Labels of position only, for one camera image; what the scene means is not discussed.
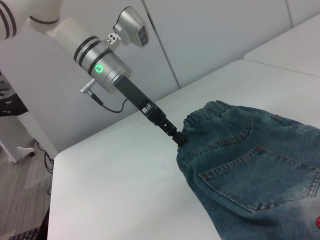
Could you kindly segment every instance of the blue denim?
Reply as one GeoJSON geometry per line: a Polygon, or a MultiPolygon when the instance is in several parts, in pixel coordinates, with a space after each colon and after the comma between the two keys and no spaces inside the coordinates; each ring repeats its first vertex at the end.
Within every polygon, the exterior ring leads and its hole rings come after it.
{"type": "Polygon", "coordinates": [[[320,240],[320,129],[215,101],[182,132],[178,166],[223,240],[320,240]]]}

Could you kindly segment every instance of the back pocket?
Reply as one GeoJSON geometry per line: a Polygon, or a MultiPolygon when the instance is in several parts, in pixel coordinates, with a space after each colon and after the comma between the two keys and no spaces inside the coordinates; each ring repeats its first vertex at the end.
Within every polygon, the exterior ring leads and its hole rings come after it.
{"type": "Polygon", "coordinates": [[[251,212],[258,212],[314,197],[320,169],[257,146],[199,176],[214,191],[251,212]]]}

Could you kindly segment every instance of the white wall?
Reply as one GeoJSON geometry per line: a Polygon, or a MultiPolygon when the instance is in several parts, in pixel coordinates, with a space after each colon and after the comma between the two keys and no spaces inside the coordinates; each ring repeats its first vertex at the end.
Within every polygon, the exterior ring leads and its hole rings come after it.
{"type": "Polygon", "coordinates": [[[293,27],[320,14],[320,0],[287,0],[293,27]]]}
{"type": "Polygon", "coordinates": [[[286,0],[144,0],[186,86],[291,29],[286,0]]]}
{"type": "MultiPolygon", "coordinates": [[[[178,86],[140,0],[65,0],[61,19],[75,17],[100,38],[113,31],[119,13],[133,6],[146,20],[149,45],[120,46],[115,53],[132,68],[131,80],[152,100],[178,86]]],[[[0,66],[32,116],[58,152],[99,132],[136,111],[129,102],[123,113],[104,110],[80,89],[91,78],[57,43],[29,27],[0,44],[0,66]]],[[[94,87],[110,108],[119,109],[124,97],[94,87]]]]}

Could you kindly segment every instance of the black bracket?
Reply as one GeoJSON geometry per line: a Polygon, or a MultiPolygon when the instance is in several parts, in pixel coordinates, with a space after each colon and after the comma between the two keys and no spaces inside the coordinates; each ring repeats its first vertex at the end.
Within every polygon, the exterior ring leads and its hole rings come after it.
{"type": "Polygon", "coordinates": [[[187,141],[186,136],[177,131],[177,128],[167,119],[165,113],[126,76],[123,76],[114,86],[139,109],[147,119],[172,137],[172,140],[175,141],[178,146],[182,146],[187,141]]]}

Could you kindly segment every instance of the silver cylinder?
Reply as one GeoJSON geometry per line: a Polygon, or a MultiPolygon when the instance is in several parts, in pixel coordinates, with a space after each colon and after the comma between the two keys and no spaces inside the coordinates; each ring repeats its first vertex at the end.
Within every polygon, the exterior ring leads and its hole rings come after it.
{"type": "Polygon", "coordinates": [[[109,43],[86,31],[72,18],[57,27],[54,38],[108,93],[117,90],[114,85],[121,76],[131,74],[131,69],[110,49],[109,43]]]}

